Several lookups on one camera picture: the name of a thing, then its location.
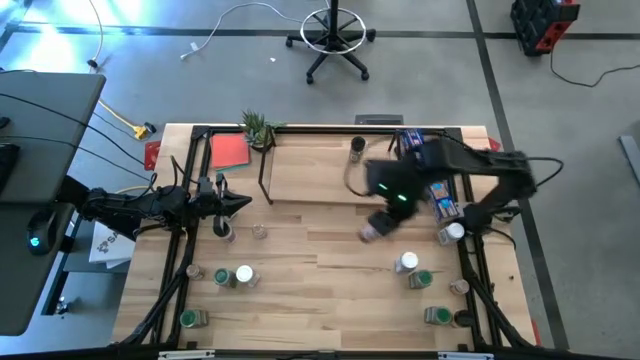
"computer mouse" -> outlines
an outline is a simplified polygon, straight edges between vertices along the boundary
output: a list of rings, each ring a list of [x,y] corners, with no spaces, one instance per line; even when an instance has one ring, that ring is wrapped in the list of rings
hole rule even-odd
[[[27,225],[27,247],[33,255],[46,255],[56,242],[56,213],[43,209],[35,213]]]

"wooden table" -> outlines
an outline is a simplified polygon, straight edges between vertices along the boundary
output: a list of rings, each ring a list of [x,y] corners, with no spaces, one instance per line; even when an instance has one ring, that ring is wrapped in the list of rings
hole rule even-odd
[[[166,126],[156,166],[157,184],[173,183],[169,156],[186,159],[192,126]],[[484,127],[461,129],[467,144],[489,147]],[[345,139],[351,137],[278,135],[278,147],[319,143],[344,147],[348,146]],[[199,171],[199,159],[196,157],[194,174]],[[210,324],[202,329],[183,329],[182,345],[197,341],[199,348],[214,349],[428,351],[472,344],[469,329],[423,322],[428,306],[447,306],[452,311],[466,308],[464,297],[449,291],[449,282],[461,278],[456,247],[442,247],[435,241],[436,226],[426,206],[391,239],[365,245],[355,233],[380,205],[276,201],[270,206],[257,184],[260,154],[252,153],[252,159],[249,167],[226,173],[232,191],[253,197],[233,220],[238,239],[227,244],[214,236],[211,219],[200,221],[194,263],[207,275],[189,283],[186,308],[207,310]],[[269,186],[271,176],[280,175],[267,174],[265,185]],[[481,199],[495,184],[495,178],[472,176],[475,198]],[[267,227],[267,239],[253,239],[251,227],[256,223]],[[509,231],[506,226],[495,226]],[[500,235],[484,239],[495,300],[521,335],[534,342],[513,245]],[[138,238],[114,341],[129,335],[156,300],[168,243],[169,234],[161,230]],[[393,272],[394,260],[405,251],[415,252],[419,268],[434,273],[433,284],[427,289],[409,290],[407,277]],[[262,275],[257,287],[227,289],[212,281],[216,268],[242,264],[251,265]],[[484,306],[477,302],[484,338],[490,339]],[[164,336],[172,313],[173,302],[167,309]]]

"red notebook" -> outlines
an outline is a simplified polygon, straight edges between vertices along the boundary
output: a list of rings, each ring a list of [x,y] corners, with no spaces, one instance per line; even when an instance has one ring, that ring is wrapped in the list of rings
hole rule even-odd
[[[217,134],[211,137],[212,166],[216,169],[249,164],[249,145],[244,134]]]

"gray floor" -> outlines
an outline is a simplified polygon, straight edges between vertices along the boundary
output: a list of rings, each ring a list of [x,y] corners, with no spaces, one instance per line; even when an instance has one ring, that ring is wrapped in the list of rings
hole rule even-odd
[[[244,2],[94,1],[105,24],[188,29],[211,28],[222,11]],[[476,0],[484,31],[511,31],[507,18],[511,2]],[[322,0],[269,3],[297,18],[323,6]],[[570,32],[640,32],[640,2],[583,0],[581,4],[581,18]],[[341,6],[379,30],[472,31],[465,0],[343,0]],[[35,0],[25,21],[95,24],[89,5],[80,6],[75,0]],[[296,27],[268,9],[253,7],[235,11],[222,24],[226,29]],[[56,34],[53,27],[43,34],[16,33],[0,53],[0,66],[85,72],[84,62],[93,56],[98,40],[95,35]],[[356,114],[396,113],[409,124],[485,125],[499,139],[474,39],[381,37],[357,52],[370,69],[368,83],[361,82],[342,59],[330,59],[311,87],[304,82],[304,72],[315,55],[303,46],[287,49],[282,38],[271,36],[216,37],[200,54],[180,61],[189,43],[204,40],[106,36],[101,56],[107,76],[104,99],[130,119],[159,127],[171,122],[237,122],[246,108],[291,123],[349,124]],[[549,71],[549,57],[525,58],[513,40],[487,40],[487,47],[516,148],[566,163],[561,175],[541,188],[531,204],[571,349],[637,358],[640,330],[631,314],[640,304],[640,281],[633,276],[640,253],[635,241],[640,188],[616,139],[637,130],[640,70],[612,75],[597,88],[586,89],[556,79]],[[563,40],[555,67],[569,78],[590,82],[607,69],[640,63],[639,55],[637,40]],[[105,115],[102,109],[97,111]],[[142,156],[141,143],[98,119],[92,125]],[[82,145],[139,169],[91,132]],[[542,178],[553,168],[536,165],[535,170]],[[139,185],[136,178],[84,153],[76,156],[71,175],[108,190]],[[553,346],[519,221],[514,234],[532,317],[540,326],[543,344]],[[1,338],[0,352],[108,343],[117,309],[117,303],[108,299],[117,299],[121,288],[116,285],[121,287],[123,280],[101,276],[78,275],[65,289],[67,297],[79,296],[93,304],[85,312],[64,320],[36,316],[25,335]],[[94,288],[84,287],[89,283]],[[104,312],[98,311],[101,306]],[[91,340],[68,336],[92,331]]]

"small succulent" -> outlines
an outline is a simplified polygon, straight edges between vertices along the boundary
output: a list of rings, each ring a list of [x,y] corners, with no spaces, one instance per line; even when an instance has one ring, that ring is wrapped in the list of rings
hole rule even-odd
[[[245,140],[251,146],[263,146],[267,135],[267,126],[272,129],[284,126],[284,123],[270,123],[264,119],[264,114],[251,111],[242,112]]]

